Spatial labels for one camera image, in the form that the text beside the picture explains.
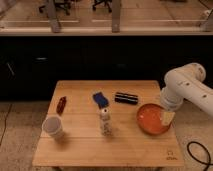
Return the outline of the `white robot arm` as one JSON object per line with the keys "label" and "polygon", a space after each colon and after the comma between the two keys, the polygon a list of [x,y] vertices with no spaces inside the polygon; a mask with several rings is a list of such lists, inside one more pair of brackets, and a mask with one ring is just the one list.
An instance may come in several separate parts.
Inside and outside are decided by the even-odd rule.
{"label": "white robot arm", "polygon": [[178,110],[187,99],[213,116],[213,89],[203,81],[206,70],[199,63],[189,63],[168,71],[164,76],[165,87],[160,93],[161,105],[169,111]]}

